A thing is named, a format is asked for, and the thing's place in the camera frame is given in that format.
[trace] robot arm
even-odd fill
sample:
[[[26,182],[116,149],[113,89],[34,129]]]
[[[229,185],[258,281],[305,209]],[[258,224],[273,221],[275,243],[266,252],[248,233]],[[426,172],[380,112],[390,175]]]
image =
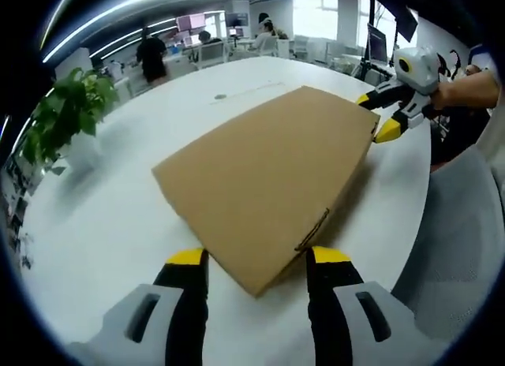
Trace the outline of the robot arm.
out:
[[[376,143],[395,140],[407,129],[421,124],[424,120],[423,109],[431,103],[430,95],[439,84],[438,54],[433,50],[398,49],[395,60],[396,78],[378,85],[357,101],[360,106],[373,110],[408,99],[408,103],[384,123],[376,134]]]
[[[378,283],[363,283],[339,250],[315,246],[306,259],[316,365],[433,364],[447,347]]]
[[[102,330],[67,351],[88,365],[202,365],[208,318],[208,253],[179,252],[152,285],[140,285],[103,317]]]

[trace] black shirt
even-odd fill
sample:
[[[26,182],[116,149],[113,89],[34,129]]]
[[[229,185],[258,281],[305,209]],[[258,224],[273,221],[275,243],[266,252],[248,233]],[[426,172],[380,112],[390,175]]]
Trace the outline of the black shirt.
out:
[[[144,69],[151,65],[163,63],[163,53],[165,53],[165,43],[160,39],[151,37],[142,41],[137,48],[137,61],[142,62]]]
[[[475,144],[488,124],[489,114],[484,109],[450,107],[444,110],[451,117],[449,133],[442,143],[443,162],[449,162]]]

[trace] white table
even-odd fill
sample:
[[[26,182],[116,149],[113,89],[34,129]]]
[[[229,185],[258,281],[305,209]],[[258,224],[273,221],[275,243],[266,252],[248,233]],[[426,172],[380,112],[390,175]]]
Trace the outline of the white table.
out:
[[[254,44],[254,39],[239,39],[237,40],[237,47],[243,47],[247,50],[251,45]]]
[[[189,62],[189,58],[181,53],[169,54],[163,57],[163,64],[171,80],[196,71],[196,67]],[[118,106],[125,104],[139,92],[149,89],[148,82],[142,72],[142,66],[139,65],[129,70],[128,76],[114,83],[114,88],[118,92]]]
[[[154,88],[107,116],[98,128],[103,164],[93,174],[46,175],[25,216],[35,262],[24,278],[60,339],[87,341],[106,310],[138,284],[152,283],[170,255],[200,246],[164,200],[151,168],[214,127],[302,85],[352,101],[371,89],[303,62],[229,62]],[[216,100],[218,94],[227,98]],[[372,145],[333,243],[365,281],[386,289],[398,280],[421,222],[429,136],[425,122],[399,140]],[[302,272],[256,300],[211,260],[209,283],[204,364],[314,364]]]

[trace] ceiling light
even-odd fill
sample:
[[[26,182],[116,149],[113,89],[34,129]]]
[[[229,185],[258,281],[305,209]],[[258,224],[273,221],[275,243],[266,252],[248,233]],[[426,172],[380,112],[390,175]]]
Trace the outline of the ceiling light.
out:
[[[16,150],[17,143],[19,143],[19,140],[20,140],[21,136],[23,135],[24,130],[26,129],[26,126],[28,125],[30,120],[32,120],[32,117],[28,118],[27,121],[24,123],[23,128],[21,128],[21,131],[19,132],[19,134],[16,137],[16,141],[14,141],[13,150],[10,151],[10,154],[13,154],[14,151]]]
[[[105,59],[105,58],[107,58],[107,57],[111,56],[112,54],[114,54],[114,53],[116,53],[116,52],[119,52],[121,49],[125,49],[126,47],[128,47],[128,46],[130,46],[130,45],[132,45],[132,44],[134,44],[134,43],[136,43],[136,42],[139,42],[139,41],[141,41],[141,40],[142,40],[142,38],[141,38],[141,37],[139,37],[138,39],[134,39],[133,41],[130,41],[129,43],[126,43],[125,45],[121,45],[119,48],[114,49],[114,50],[113,50],[113,51],[111,51],[110,53],[107,53],[105,56],[102,56],[102,57],[100,57],[100,58],[101,58],[101,59]]]
[[[54,91],[54,88],[50,88],[50,90],[46,93],[46,98],[47,98],[49,95],[51,95],[51,92],[53,92],[53,91]]]
[[[108,43],[105,47],[101,47],[101,48],[100,48],[100,49],[98,49],[96,52],[91,53],[91,54],[89,55],[89,58],[91,58],[91,57],[95,57],[98,53],[100,53],[100,52],[101,52],[101,51],[103,51],[103,50],[106,50],[108,47],[110,47],[110,46],[112,46],[112,45],[114,45],[114,44],[116,44],[116,43],[120,42],[121,40],[124,40],[124,39],[126,39],[126,38],[129,38],[130,36],[135,35],[136,33],[139,33],[139,32],[141,32],[141,31],[142,31],[142,28],[141,28],[141,29],[137,29],[136,31],[130,32],[128,35],[124,35],[124,36],[120,37],[119,39],[116,39],[116,40],[114,40],[113,42]]]
[[[47,36],[49,35],[49,32],[50,32],[50,30],[53,27],[54,22],[60,16],[61,11],[63,9],[63,6],[67,6],[67,4],[69,3],[69,1],[70,0],[61,0],[58,3],[58,5],[56,6],[56,10],[54,11],[54,13],[53,13],[51,19],[49,20],[49,22],[47,23],[46,30],[45,30],[44,35],[42,37],[42,41],[40,42],[40,47],[39,47],[40,50],[42,50],[42,48],[44,46],[44,43],[47,40]]]
[[[127,0],[124,1],[123,3],[120,3],[119,5],[116,5],[107,11],[102,12],[100,15],[97,15],[96,17],[93,17],[91,20],[87,21],[86,23],[82,24],[78,29],[70,33],[70,35],[66,36],[56,47],[53,48],[52,51],[50,51],[46,57],[42,60],[43,63],[48,62],[60,49],[62,49],[65,44],[67,44],[71,39],[73,39],[75,36],[79,35],[83,30],[85,30],[87,27],[90,25],[96,23],[100,19],[103,19],[104,17],[109,16],[112,13],[115,13],[116,11],[123,9],[125,7],[135,5],[137,3],[142,3],[146,2],[148,0]]]
[[[174,28],[177,28],[177,25],[175,25],[173,27],[169,27],[169,28],[160,29],[159,31],[153,32],[151,35],[158,35],[161,32],[166,32],[166,31],[169,31],[169,30],[174,29]]]
[[[0,140],[2,139],[3,132],[6,130],[7,123],[9,122],[10,116],[7,116],[3,122],[2,131],[0,132]]]
[[[150,25],[148,25],[148,27],[149,27],[149,28],[153,28],[153,27],[155,27],[156,25],[165,24],[165,23],[168,23],[169,21],[174,21],[174,20],[175,20],[175,18],[174,18],[174,17],[172,17],[172,18],[170,18],[170,19],[166,19],[165,21],[159,21],[158,23],[150,24]]]
[[[219,9],[217,11],[205,11],[204,15],[210,15],[211,13],[224,13],[224,9]]]

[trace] window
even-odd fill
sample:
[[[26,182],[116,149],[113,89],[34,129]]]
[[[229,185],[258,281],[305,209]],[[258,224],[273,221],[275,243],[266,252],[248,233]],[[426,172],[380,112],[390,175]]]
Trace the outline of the window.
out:
[[[418,20],[417,12],[410,10],[413,16]],[[370,18],[370,0],[360,0],[360,16],[358,19],[357,29],[357,45],[366,47],[368,38],[368,19]],[[387,56],[391,57],[393,54],[393,45],[395,43],[396,21],[392,13],[386,7],[376,0],[376,14],[375,14],[375,27],[386,35]],[[412,36],[412,40],[408,42],[405,38],[398,34],[396,42],[400,48],[415,47],[417,45],[417,29]]]
[[[219,29],[221,31],[220,37],[227,37],[228,32],[226,31],[226,17],[224,13],[219,14]]]
[[[294,0],[295,35],[337,39],[339,0]]]
[[[211,37],[218,37],[218,29],[215,25],[215,15],[205,17],[205,31],[211,34]]]

